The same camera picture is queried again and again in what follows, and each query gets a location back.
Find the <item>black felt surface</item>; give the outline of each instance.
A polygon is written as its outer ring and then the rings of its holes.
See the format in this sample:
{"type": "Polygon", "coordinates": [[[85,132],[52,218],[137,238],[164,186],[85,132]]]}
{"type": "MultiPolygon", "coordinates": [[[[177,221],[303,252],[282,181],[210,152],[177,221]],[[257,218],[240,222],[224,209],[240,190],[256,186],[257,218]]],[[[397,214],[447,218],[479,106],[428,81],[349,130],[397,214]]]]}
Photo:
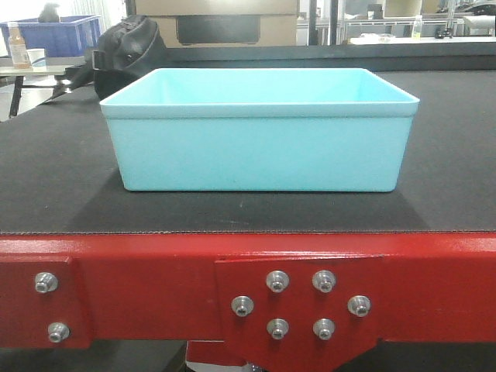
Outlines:
{"type": "Polygon", "coordinates": [[[91,88],[0,123],[0,233],[496,230],[496,71],[381,74],[421,99],[395,191],[129,192],[91,88]]]}

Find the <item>hex bolt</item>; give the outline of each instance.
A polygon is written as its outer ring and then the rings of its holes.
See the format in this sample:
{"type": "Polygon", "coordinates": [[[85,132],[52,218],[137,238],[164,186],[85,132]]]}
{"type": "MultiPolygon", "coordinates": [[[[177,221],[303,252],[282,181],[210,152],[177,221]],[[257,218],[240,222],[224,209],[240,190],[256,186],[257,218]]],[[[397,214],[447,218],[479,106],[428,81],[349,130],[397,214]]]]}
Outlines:
{"type": "Polygon", "coordinates": [[[283,339],[289,332],[289,324],[284,319],[272,319],[267,323],[267,332],[273,339],[283,339]]]}
{"type": "Polygon", "coordinates": [[[71,334],[71,330],[63,323],[52,323],[48,326],[48,339],[52,343],[61,343],[71,334]]]}
{"type": "Polygon", "coordinates": [[[262,367],[257,366],[256,364],[248,363],[246,372],[264,372],[264,369],[262,367]]]}
{"type": "Polygon", "coordinates": [[[34,289],[38,293],[55,291],[58,286],[59,281],[52,273],[39,273],[34,278],[34,289]]]}
{"type": "Polygon", "coordinates": [[[336,326],[331,319],[320,319],[313,325],[314,334],[322,341],[330,340],[335,330],[336,326]]]}
{"type": "Polygon", "coordinates": [[[247,296],[238,296],[231,301],[231,309],[241,318],[251,314],[254,307],[253,300],[247,296]]]}
{"type": "Polygon", "coordinates": [[[281,293],[289,285],[289,276],[283,271],[272,271],[267,275],[265,283],[274,293],[281,293]]]}
{"type": "Polygon", "coordinates": [[[315,289],[329,293],[336,285],[336,277],[329,270],[322,270],[314,274],[312,283],[315,289]]]}
{"type": "Polygon", "coordinates": [[[370,299],[366,296],[355,296],[348,301],[348,311],[353,315],[363,318],[367,316],[370,311],[370,299]]]}

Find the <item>blue plastic crate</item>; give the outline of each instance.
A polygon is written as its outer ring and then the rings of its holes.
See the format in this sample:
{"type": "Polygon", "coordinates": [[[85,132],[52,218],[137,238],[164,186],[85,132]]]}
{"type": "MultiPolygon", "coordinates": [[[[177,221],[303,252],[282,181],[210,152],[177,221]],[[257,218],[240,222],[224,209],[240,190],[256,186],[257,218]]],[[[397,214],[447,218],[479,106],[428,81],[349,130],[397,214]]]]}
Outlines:
{"type": "Polygon", "coordinates": [[[101,102],[128,190],[392,191],[419,100],[362,69],[162,69],[101,102]]]}
{"type": "MultiPolygon", "coordinates": [[[[99,15],[61,17],[60,22],[38,23],[38,18],[17,21],[26,47],[44,48],[47,57],[82,56],[97,46],[101,34],[99,15]]],[[[0,23],[5,45],[9,44],[7,22],[0,23]]]]}

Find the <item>black bag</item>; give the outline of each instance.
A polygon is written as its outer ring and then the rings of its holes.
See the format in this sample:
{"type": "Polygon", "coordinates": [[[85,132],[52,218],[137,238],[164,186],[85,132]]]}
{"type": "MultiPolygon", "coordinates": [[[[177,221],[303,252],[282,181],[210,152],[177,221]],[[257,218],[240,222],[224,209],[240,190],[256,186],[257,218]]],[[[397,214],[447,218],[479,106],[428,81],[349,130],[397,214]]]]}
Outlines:
{"type": "Polygon", "coordinates": [[[78,88],[94,78],[95,91],[103,99],[166,66],[167,48],[157,23],[144,15],[131,15],[100,36],[98,49],[92,51],[91,58],[87,58],[71,83],[64,86],[64,91],[78,88]]]}

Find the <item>red metal frame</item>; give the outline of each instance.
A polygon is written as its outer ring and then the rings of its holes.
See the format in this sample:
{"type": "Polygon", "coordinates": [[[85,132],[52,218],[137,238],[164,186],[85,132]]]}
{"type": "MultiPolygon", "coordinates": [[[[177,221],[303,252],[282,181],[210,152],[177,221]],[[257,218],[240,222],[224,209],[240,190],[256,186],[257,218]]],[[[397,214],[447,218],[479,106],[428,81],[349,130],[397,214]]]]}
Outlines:
{"type": "Polygon", "coordinates": [[[0,346],[53,347],[51,322],[71,337],[222,340],[241,360],[271,372],[330,370],[379,339],[397,342],[496,342],[496,233],[171,234],[4,236],[0,239],[0,346]],[[331,270],[329,294],[312,274],[331,270]],[[265,286],[284,270],[290,286],[265,286]],[[34,291],[41,271],[60,287],[34,291]],[[232,298],[249,295],[253,314],[240,319],[232,298]],[[346,309],[367,295],[370,314],[346,309]],[[290,332],[274,341],[265,325],[284,317],[290,332]],[[335,321],[328,342],[315,320],[335,321]]]}

